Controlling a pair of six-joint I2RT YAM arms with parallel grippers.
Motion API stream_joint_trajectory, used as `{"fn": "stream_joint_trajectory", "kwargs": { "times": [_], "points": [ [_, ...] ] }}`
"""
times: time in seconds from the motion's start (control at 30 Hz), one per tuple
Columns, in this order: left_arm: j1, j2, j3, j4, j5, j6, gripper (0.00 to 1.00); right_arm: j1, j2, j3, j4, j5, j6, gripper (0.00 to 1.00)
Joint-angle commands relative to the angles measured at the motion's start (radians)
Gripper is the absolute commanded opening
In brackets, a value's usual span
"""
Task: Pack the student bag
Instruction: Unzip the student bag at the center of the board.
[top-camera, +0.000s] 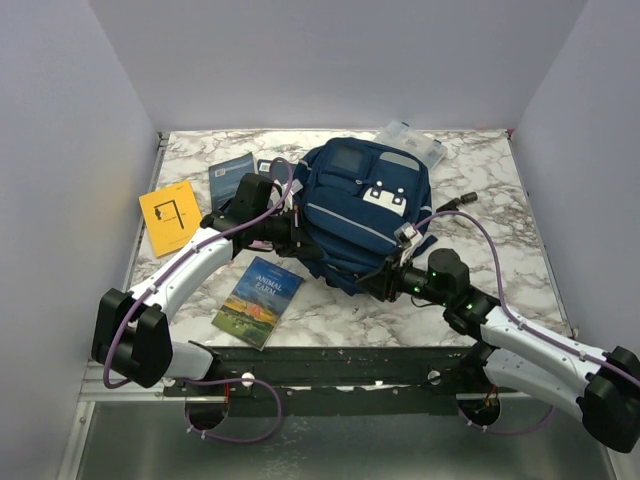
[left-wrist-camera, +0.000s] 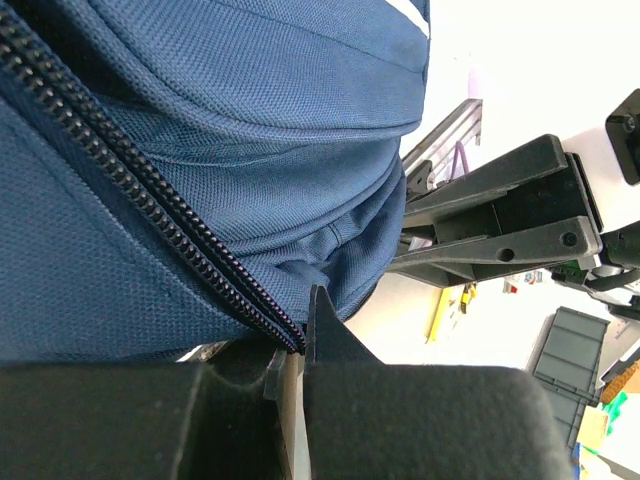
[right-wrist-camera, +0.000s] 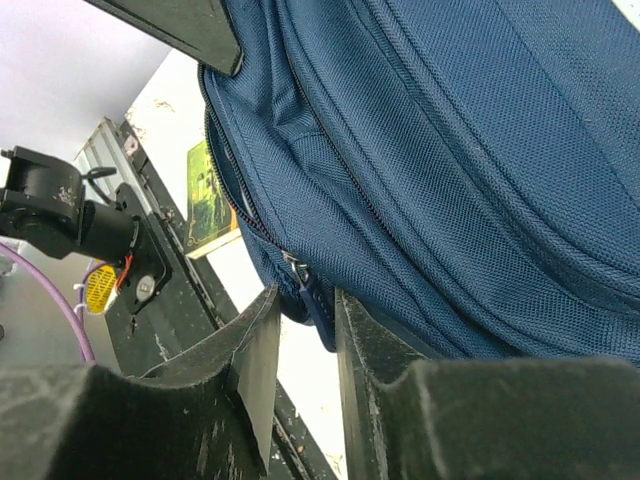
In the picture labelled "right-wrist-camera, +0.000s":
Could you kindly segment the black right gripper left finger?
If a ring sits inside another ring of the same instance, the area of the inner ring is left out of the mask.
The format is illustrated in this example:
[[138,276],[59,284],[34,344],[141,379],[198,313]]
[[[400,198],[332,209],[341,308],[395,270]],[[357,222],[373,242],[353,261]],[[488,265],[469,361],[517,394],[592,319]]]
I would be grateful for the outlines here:
[[5,479],[258,479],[269,470],[280,295],[141,378],[93,364],[1,372]]

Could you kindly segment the navy blue student backpack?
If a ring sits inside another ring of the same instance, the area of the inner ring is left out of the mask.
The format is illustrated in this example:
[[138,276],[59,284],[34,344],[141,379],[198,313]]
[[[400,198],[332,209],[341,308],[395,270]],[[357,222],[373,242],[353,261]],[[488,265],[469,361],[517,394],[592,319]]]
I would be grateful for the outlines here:
[[445,358],[639,360],[639,31],[611,1],[229,1],[198,72],[253,264]]

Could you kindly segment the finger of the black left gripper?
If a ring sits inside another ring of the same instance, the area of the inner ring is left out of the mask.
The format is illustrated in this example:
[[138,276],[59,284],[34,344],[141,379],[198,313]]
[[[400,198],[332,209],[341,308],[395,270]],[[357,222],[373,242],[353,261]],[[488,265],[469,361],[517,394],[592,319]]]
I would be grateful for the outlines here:
[[227,76],[243,51],[225,1],[89,0],[89,4]]

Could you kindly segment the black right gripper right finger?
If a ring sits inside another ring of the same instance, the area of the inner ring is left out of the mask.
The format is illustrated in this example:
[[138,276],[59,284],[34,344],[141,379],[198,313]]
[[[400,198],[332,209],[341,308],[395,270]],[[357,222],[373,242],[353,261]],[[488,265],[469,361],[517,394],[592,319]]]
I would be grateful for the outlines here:
[[433,359],[351,295],[335,300],[350,478],[638,477],[636,367]]

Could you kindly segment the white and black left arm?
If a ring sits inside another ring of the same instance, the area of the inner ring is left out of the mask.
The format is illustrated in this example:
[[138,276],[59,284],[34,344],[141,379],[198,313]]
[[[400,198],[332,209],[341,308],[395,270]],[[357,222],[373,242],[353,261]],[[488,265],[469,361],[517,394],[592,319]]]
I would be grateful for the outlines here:
[[[96,1],[94,7],[215,71],[235,75],[242,49],[224,1]],[[1,190],[1,233],[45,255],[77,253],[119,269],[117,285],[138,313],[171,279],[170,261],[154,231],[152,208],[122,183],[113,200],[86,197],[93,173],[54,156],[16,146],[4,150],[9,169]]]

